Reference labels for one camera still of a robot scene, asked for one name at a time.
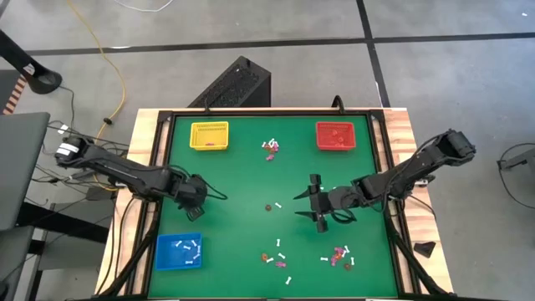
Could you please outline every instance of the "black computer tower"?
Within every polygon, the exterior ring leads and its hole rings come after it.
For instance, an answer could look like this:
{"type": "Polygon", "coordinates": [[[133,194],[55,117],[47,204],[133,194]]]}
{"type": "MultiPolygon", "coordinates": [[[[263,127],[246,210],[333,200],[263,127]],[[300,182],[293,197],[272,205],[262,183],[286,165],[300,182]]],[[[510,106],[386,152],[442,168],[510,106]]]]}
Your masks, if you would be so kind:
{"type": "Polygon", "coordinates": [[[271,72],[240,56],[189,108],[270,107],[271,72]]]}

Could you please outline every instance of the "red basket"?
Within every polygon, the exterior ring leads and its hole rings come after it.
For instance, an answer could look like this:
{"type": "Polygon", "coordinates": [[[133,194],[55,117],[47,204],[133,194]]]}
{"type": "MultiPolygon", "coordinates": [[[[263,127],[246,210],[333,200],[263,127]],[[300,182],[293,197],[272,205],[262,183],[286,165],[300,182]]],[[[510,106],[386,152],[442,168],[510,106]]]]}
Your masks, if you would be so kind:
{"type": "Polygon", "coordinates": [[[353,123],[317,122],[316,143],[323,151],[349,151],[355,148],[353,123]]]}

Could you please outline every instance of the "blue basket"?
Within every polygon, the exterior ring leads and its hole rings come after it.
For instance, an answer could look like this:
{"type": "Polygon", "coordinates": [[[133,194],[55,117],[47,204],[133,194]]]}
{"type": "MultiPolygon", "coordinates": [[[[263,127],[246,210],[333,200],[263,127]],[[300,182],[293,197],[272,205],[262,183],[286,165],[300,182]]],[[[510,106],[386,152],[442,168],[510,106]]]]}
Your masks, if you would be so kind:
{"type": "Polygon", "coordinates": [[[158,236],[156,241],[156,271],[200,268],[201,264],[202,235],[200,233],[158,236]]]}

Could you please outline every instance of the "plastic basket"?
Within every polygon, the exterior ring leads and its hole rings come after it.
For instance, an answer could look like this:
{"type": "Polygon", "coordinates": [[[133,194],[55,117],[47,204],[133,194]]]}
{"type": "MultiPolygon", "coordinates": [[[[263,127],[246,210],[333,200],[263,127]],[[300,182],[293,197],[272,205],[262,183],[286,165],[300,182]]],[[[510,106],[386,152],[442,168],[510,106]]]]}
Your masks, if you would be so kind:
{"type": "Polygon", "coordinates": [[[156,240],[155,261],[156,271],[200,268],[202,235],[197,232],[159,235],[156,240]]]}
{"type": "Polygon", "coordinates": [[[316,143],[323,151],[349,151],[355,148],[353,123],[317,122],[316,143]]]}
{"type": "Polygon", "coordinates": [[[190,147],[197,151],[220,151],[228,147],[228,122],[191,124],[190,147]]]}

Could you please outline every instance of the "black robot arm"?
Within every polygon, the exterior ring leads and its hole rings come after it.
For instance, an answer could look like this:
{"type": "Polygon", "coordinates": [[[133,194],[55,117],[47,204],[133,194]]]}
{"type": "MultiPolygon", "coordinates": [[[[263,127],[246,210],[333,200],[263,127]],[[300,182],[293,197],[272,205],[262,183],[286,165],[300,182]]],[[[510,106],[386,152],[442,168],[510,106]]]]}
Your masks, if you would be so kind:
{"type": "Polygon", "coordinates": [[[55,153],[56,162],[66,168],[89,168],[110,180],[124,183],[143,200],[155,202],[167,196],[186,211],[190,221],[204,213],[206,182],[199,175],[190,176],[171,166],[144,166],[117,156],[90,139],[72,136],[55,153]]]}
{"type": "Polygon", "coordinates": [[[327,214],[331,214],[336,222],[355,222],[356,218],[350,208],[370,207],[381,203],[384,210],[389,198],[405,199],[411,194],[418,180],[443,165],[463,165],[471,161],[475,153],[476,148],[462,132],[448,130],[424,143],[409,160],[384,173],[352,180],[351,186],[338,186],[331,191],[321,191],[321,176],[311,175],[311,185],[308,189],[294,197],[308,197],[311,212],[296,213],[316,222],[319,232],[328,230],[325,221],[327,214]]]}

